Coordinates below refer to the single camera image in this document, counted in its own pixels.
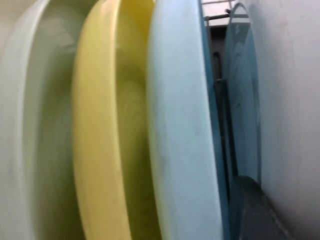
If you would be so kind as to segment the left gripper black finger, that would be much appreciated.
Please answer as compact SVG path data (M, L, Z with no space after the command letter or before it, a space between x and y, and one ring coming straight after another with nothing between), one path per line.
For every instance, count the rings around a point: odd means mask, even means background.
M248 176L235 178L235 238L237 240L290 240L260 185Z

